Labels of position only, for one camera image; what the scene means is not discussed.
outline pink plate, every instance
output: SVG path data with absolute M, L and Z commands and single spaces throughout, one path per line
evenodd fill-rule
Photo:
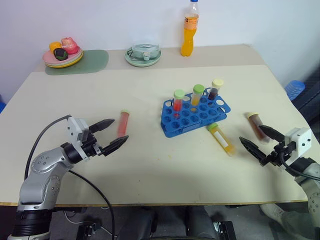
M 47 51 L 43 54 L 42 60 L 49 65 L 63 64 L 63 63 L 70 62 L 70 60 L 77 58 L 79 55 L 81 55 L 80 47 L 78 47 L 78 51 L 75 54 L 70 54 L 68 55 L 68 58 L 66 60 L 59 61 L 58 59 L 55 58 L 55 55 L 52 52 Z

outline green plate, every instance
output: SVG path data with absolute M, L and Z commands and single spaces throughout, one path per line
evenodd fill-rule
M 135 67 L 139 67 L 139 68 L 149 67 L 149 66 L 151 66 L 153 64 L 156 64 L 159 61 L 160 57 L 161 57 L 161 51 L 159 51 L 159 54 L 155 59 L 151 59 L 151 60 L 148 60 L 148 61 L 140 60 L 140 59 L 135 60 L 135 59 L 132 59 L 128 55 L 128 51 L 130 51 L 131 49 L 132 48 L 130 47 L 127 51 L 125 51 L 124 58 L 129 64 L 131 64 L 131 65 L 133 65 Z
M 82 59 L 74 65 L 63 68 L 45 67 L 48 75 L 90 74 L 104 69 L 109 60 L 109 54 L 105 50 L 83 51 Z

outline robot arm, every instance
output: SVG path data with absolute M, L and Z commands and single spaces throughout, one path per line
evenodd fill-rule
M 39 154 L 31 163 L 31 171 L 20 189 L 15 225 L 8 240 L 48 240 L 52 211 L 60 191 L 61 179 L 74 164 L 95 155 L 107 156 L 121 147 L 129 136 L 119 137 L 102 148 L 94 133 L 112 124 L 105 119 L 92 126 L 80 118 L 68 118 L 71 143 Z
M 301 157 L 311 147 L 311 130 L 294 128 L 285 136 L 273 128 L 260 125 L 271 139 L 279 142 L 268 156 L 253 142 L 240 137 L 243 146 L 256 157 L 262 166 L 272 163 L 294 176 L 308 198 L 308 208 L 315 227 L 315 236 L 320 239 L 320 165 L 311 158 Z

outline shoe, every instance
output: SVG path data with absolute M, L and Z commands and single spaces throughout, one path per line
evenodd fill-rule
M 269 218 L 283 225 L 281 218 L 286 211 L 284 211 L 281 207 L 279 207 L 274 203 L 268 203 L 268 204 L 260 204 L 260 208 L 262 212 L 265 215 L 267 215 Z

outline test tube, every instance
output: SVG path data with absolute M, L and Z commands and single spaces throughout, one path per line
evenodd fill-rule
M 173 93 L 173 110 L 179 112 L 182 109 L 182 101 L 185 96 L 185 92 L 181 89 L 177 89 Z
M 221 131 L 218 127 L 218 124 L 211 123 L 207 126 L 209 132 L 214 136 L 214 138 L 219 142 L 221 147 L 225 150 L 225 152 L 232 156 L 236 153 L 235 146 L 230 142 L 230 140 L 226 137 L 226 135 Z
M 212 81 L 212 87 L 208 96 L 209 100 L 214 100 L 216 96 L 218 95 L 219 89 L 224 84 L 224 81 L 222 79 L 216 78 Z
M 200 98 L 205 91 L 205 87 L 201 84 L 196 84 L 193 87 L 193 93 L 191 95 L 191 105 L 197 106 L 200 102 Z
M 128 110 L 123 109 L 121 111 L 118 130 L 117 130 L 118 138 L 124 137 L 126 135 L 129 115 L 130 115 L 130 112 Z
M 247 113 L 247 118 L 249 120 L 249 123 L 252 127 L 252 130 L 254 131 L 254 134 L 256 137 L 260 140 L 262 144 L 267 144 L 270 142 L 270 137 L 265 135 L 265 133 L 260 129 L 259 125 L 263 125 L 259 114 L 257 112 L 249 112 Z

